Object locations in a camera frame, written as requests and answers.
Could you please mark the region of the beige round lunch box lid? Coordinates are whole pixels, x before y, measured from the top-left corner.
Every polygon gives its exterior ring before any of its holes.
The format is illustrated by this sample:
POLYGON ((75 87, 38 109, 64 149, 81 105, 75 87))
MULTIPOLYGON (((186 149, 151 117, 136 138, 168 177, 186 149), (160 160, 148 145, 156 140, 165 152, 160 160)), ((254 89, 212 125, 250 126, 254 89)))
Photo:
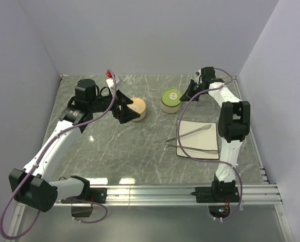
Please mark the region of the beige round lunch box lid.
POLYGON ((146 103, 143 99, 139 97, 132 97, 133 104, 128 104, 127 106, 131 108, 133 111, 136 111, 139 114, 142 114, 146 110, 146 103))

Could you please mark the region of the green round lunch box lid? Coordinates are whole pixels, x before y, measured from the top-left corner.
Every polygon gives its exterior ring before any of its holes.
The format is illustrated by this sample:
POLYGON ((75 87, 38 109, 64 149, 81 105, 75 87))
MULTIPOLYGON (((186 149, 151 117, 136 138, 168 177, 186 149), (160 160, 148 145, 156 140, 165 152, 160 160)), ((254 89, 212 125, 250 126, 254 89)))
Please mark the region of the green round lunch box lid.
POLYGON ((182 97, 182 93, 177 88, 168 88, 163 91, 161 95, 161 101, 166 106, 177 106, 180 104, 180 98, 182 97))

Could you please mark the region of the metal serving tongs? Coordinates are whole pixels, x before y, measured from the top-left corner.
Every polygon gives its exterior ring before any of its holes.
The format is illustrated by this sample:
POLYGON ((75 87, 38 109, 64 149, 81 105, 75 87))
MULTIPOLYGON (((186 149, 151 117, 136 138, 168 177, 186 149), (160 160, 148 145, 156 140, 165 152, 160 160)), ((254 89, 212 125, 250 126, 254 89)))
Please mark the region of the metal serving tongs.
POLYGON ((177 137, 165 141, 165 145, 186 151, 218 154, 216 123, 200 123, 182 120, 179 130, 180 143, 177 137))

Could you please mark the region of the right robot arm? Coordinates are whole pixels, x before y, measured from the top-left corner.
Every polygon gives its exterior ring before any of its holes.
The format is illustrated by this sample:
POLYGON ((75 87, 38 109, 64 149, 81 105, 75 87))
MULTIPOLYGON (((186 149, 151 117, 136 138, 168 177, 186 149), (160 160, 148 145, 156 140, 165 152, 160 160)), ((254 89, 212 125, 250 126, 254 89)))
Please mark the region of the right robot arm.
POLYGON ((196 79, 181 96, 180 101, 198 101, 200 95, 210 95, 220 106, 218 134, 221 151, 218 168, 209 187, 196 187, 193 195, 197 203, 239 202, 242 187, 236 186, 240 176, 236 170, 240 148, 250 132, 251 107, 247 101, 237 98, 227 87, 228 83, 217 78, 214 67, 201 68, 196 79))

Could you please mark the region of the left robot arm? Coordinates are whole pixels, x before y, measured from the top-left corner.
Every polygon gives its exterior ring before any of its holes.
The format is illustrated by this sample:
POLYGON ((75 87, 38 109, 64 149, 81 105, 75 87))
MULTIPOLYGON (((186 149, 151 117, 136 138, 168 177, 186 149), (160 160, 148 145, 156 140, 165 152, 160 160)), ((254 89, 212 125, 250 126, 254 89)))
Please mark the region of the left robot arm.
POLYGON ((74 96, 61 113, 47 142, 23 169, 13 169, 10 173, 9 181, 15 201, 47 212, 59 200, 74 197, 84 203, 91 199, 89 180, 77 175, 55 182, 51 178, 74 140, 88 124, 96 121, 93 117, 95 113, 105 115, 110 111, 120 124, 140 117, 138 112, 129 107, 133 101, 120 90, 109 90, 105 96, 102 91, 92 79, 77 82, 74 96))

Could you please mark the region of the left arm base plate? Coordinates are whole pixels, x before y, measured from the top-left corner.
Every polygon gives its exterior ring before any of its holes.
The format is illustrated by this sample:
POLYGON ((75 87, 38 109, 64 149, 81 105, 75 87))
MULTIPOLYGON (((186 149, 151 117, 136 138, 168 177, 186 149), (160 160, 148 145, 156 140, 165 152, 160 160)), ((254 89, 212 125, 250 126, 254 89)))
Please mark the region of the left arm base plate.
POLYGON ((83 195, 77 197, 69 197, 63 200, 60 200, 61 203, 79 203, 79 200, 86 201, 87 203, 96 202, 104 204, 106 202, 107 189, 105 187, 101 188, 89 188, 83 195))

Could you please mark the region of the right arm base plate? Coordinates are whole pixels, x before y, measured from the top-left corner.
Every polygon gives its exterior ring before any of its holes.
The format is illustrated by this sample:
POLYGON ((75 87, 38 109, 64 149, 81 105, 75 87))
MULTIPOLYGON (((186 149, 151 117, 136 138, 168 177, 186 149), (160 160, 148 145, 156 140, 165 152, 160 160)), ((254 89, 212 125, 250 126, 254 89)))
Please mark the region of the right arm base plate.
POLYGON ((195 187, 195 191, 191 195, 196 197, 197 203, 234 203, 240 201, 237 187, 226 190, 213 187, 195 187))

